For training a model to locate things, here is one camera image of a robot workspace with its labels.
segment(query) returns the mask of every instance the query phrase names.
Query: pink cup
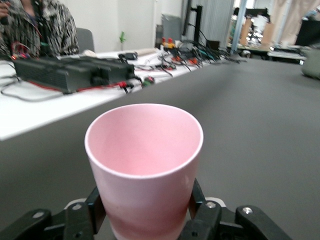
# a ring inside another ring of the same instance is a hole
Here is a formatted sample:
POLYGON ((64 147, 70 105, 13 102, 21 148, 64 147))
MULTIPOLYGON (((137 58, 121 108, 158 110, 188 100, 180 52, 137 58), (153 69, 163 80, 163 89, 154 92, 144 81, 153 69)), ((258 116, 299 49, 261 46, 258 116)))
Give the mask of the pink cup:
POLYGON ((105 112, 85 149, 118 240, 176 240, 184 226, 203 144, 199 122, 162 104, 105 112))

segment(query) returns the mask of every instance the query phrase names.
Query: hand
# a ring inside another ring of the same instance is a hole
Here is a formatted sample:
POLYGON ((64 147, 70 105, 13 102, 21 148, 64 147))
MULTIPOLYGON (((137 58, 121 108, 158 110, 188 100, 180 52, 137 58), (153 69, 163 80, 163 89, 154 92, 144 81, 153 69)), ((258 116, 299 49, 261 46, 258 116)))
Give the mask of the hand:
POLYGON ((0 19, 8 17, 10 2, 0 2, 0 19))

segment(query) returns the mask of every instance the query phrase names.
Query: wall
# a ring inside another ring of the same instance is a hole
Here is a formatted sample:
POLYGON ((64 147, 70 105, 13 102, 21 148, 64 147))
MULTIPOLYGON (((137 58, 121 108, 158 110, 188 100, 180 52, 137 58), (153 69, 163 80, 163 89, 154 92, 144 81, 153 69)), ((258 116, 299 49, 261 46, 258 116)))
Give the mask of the wall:
POLYGON ((158 0, 162 2, 161 12, 163 14, 181 16, 183 0, 158 0))
POLYGON ((60 1, 69 8, 77 27, 92 32, 97 53, 119 51, 122 31, 125 50, 151 48, 155 44, 156 0, 60 1))
POLYGON ((89 29, 92 32, 97 53, 120 49, 118 1, 60 1, 69 8, 77 27, 89 29))
POLYGON ((152 48, 155 45, 156 25, 154 0, 117 0, 118 36, 123 31, 124 50, 152 48))

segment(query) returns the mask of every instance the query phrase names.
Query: gray table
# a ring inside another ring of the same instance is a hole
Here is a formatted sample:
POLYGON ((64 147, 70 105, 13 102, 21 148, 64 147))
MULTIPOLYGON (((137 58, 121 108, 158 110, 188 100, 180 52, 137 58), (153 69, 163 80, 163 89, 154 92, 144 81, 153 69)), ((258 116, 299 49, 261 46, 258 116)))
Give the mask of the gray table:
MULTIPOLYGON (((299 65, 247 61, 207 66, 0 142, 0 230, 28 210, 55 214, 91 192, 84 136, 98 115, 161 103, 203 127, 197 178, 206 196, 233 211, 258 206, 295 240, 319 239, 320 81, 299 65)), ((106 220, 96 239, 112 236, 106 220)))

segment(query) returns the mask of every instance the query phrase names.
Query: patterned jacket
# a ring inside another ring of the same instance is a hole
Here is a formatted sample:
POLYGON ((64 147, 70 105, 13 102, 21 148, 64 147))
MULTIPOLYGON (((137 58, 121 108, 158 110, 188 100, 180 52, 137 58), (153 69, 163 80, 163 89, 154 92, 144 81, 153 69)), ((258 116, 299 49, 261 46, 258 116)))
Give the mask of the patterned jacket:
MULTIPOLYGON (((10 0, 8 25, 0 23, 0 58, 12 54, 12 43, 20 42, 32 56, 39 56, 40 35, 20 0, 10 0)), ((43 17, 48 25, 48 45, 54 56, 79 52, 75 21, 69 9, 58 0, 42 0, 43 17)))

